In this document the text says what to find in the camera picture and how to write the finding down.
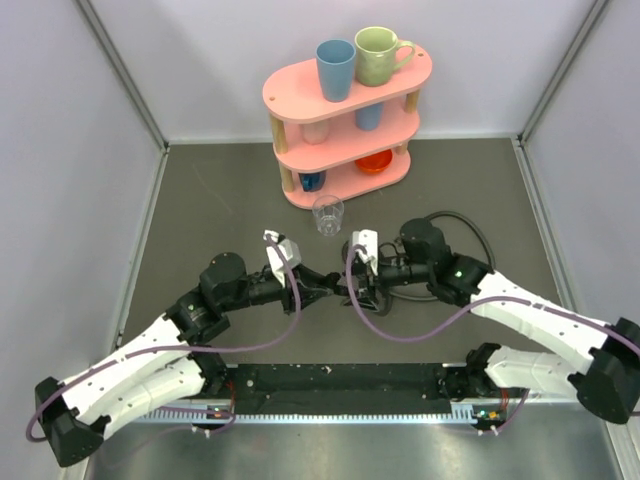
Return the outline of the black valve fitting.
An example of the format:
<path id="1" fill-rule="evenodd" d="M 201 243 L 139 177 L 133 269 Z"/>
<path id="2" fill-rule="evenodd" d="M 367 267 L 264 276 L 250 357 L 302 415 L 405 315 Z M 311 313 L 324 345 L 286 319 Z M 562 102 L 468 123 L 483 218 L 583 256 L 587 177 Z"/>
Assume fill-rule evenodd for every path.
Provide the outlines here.
<path id="1" fill-rule="evenodd" d="M 335 284 L 337 283 L 337 281 L 339 279 L 345 279 L 345 276 L 343 273 L 339 273 L 339 272 L 331 272 L 329 274 L 327 274 L 324 277 L 324 284 L 326 286 L 327 289 L 330 289 L 333 295 L 335 294 Z M 348 297 L 349 295 L 336 295 L 336 296 L 340 296 L 340 297 Z"/>

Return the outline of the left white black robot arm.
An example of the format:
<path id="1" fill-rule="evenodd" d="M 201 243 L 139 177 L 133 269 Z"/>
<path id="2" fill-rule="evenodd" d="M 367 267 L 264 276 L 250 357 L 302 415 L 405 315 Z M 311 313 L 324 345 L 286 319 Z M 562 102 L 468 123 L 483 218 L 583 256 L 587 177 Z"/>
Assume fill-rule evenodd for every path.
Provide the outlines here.
<path id="1" fill-rule="evenodd" d="M 334 294 L 340 276 L 322 275 L 283 247 L 250 274 L 241 256 L 222 253 L 150 327 L 94 367 L 35 388 L 37 421 L 62 468 L 91 456 L 129 422 L 165 404 L 226 387 L 227 367 L 209 342 L 230 326 L 228 313 L 279 302 L 286 313 Z"/>

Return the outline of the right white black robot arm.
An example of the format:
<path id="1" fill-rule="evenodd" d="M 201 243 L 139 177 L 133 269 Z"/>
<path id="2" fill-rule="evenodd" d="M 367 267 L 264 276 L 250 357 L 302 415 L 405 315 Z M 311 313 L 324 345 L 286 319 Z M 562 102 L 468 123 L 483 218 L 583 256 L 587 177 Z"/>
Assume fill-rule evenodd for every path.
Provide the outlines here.
<path id="1" fill-rule="evenodd" d="M 576 398 L 596 417 L 625 424 L 639 402 L 639 326 L 621 317 L 607 323 L 583 317 L 520 287 L 490 265 L 451 250 L 426 218 L 400 229 L 402 255 L 379 256 L 378 234 L 360 230 L 346 247 L 346 284 L 354 308 L 381 290 L 422 283 L 458 312 L 430 337 L 471 313 L 508 327 L 545 347 L 525 352 L 484 344 L 466 360 L 466 380 L 476 394 L 519 388 Z"/>

